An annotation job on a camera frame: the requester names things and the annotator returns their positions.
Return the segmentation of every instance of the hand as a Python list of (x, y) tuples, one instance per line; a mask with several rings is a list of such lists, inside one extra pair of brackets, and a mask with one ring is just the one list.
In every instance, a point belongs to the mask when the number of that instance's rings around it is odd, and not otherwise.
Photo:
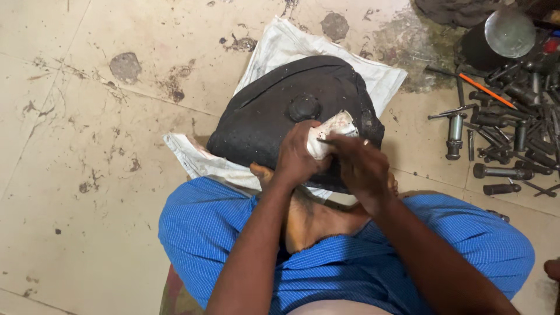
[(331, 134), (336, 154), (340, 158), (340, 177), (370, 215), (375, 215), (395, 196), (387, 181), (387, 156), (362, 138)]
[(291, 188), (295, 188), (305, 183), (313, 174), (329, 167), (331, 156), (317, 161), (307, 151), (309, 128), (320, 125), (318, 121), (302, 121), (288, 132), (280, 145), (273, 180), (281, 180)]

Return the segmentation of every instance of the tiled floor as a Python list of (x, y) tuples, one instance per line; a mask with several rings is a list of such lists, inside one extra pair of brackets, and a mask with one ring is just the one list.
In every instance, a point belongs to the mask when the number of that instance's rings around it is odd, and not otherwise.
[[(408, 0), (0, 3), (0, 313), (157, 313), (169, 267), (157, 219), (186, 179), (161, 135), (214, 130), (251, 56), (232, 48), (233, 36), (259, 39), (283, 13), (321, 35), (330, 11), (350, 26), (340, 45), (410, 72), (381, 117), (400, 191), (443, 192), (508, 215), (537, 256), (514, 303), (552, 314), (556, 292), (542, 264), (560, 255), (560, 203), (529, 187), (487, 197), (483, 183), (504, 181), (474, 179), (466, 158), (445, 160), (447, 121), (425, 117), (456, 107), (456, 90), (418, 69), (448, 65), (440, 57), (461, 30), (417, 17)], [(142, 68), (133, 85), (109, 68), (125, 52)], [(187, 72), (174, 76), (178, 68)], [(170, 94), (171, 79), (183, 99)]]

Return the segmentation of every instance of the person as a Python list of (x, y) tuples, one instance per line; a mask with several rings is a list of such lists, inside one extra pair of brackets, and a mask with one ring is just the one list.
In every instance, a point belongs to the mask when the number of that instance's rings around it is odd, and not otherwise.
[(201, 177), (167, 199), (158, 236), (206, 314), (518, 314), (526, 237), (450, 196), (398, 199), (386, 156), (360, 138), (328, 137), (359, 203), (315, 202), (300, 185), (330, 163), (306, 149), (319, 125), (288, 132), (274, 172), (251, 165), (260, 198)]

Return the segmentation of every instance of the white rag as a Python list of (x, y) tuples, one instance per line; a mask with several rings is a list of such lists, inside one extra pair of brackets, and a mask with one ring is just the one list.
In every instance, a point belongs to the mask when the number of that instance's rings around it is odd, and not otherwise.
[[(405, 70), (359, 57), (322, 36), (306, 34), (288, 20), (276, 16), (265, 27), (234, 95), (271, 70), (312, 55), (333, 55), (351, 64), (366, 83), (377, 117), (381, 116), (407, 76)], [(212, 155), (195, 139), (178, 133), (167, 133), (163, 138), (191, 179), (214, 175), (238, 187), (261, 190), (258, 179), (249, 168)], [(332, 193), (324, 189), (309, 189), (321, 199), (327, 199)]]

